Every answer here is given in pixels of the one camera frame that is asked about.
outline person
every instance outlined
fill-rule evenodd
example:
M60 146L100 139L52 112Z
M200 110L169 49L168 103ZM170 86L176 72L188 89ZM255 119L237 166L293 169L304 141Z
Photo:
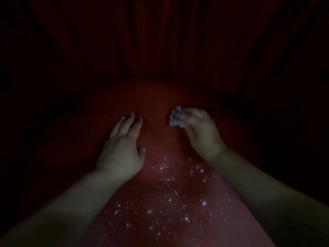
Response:
M274 244L329 246L329 209L286 186L228 149L202 109L177 113L194 150L230 183ZM142 168L136 148L143 120L122 117L105 142L96 168L6 236L3 246L76 246L115 191Z

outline forearm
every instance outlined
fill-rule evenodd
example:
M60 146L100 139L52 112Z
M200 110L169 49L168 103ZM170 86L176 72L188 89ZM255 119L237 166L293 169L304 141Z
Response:
M122 183L93 171L32 218L13 229L4 246L76 246Z
M231 150L209 164L239 194L278 246L328 246L329 208L272 178Z

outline person's right arm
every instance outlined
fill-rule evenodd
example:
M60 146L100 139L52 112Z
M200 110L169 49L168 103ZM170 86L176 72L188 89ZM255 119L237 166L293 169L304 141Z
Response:
M195 151L234 188L275 245L329 246L329 207L228 149L204 110L186 108L175 116L188 124Z

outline person's left hand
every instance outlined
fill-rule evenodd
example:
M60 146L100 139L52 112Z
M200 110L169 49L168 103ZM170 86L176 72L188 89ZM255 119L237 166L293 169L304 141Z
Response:
M114 182L127 182L142 169L144 164L145 148L139 150L136 148L143 119L140 118L131 126L134 119L134 113L131 113L126 120L125 117L121 117L98 157L95 169L106 171Z

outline dark red backdrop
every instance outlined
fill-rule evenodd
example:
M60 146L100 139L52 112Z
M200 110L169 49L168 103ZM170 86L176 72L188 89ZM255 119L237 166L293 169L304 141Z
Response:
M328 0L0 2L2 231L44 129L139 76L216 91L252 125L263 168L329 204Z

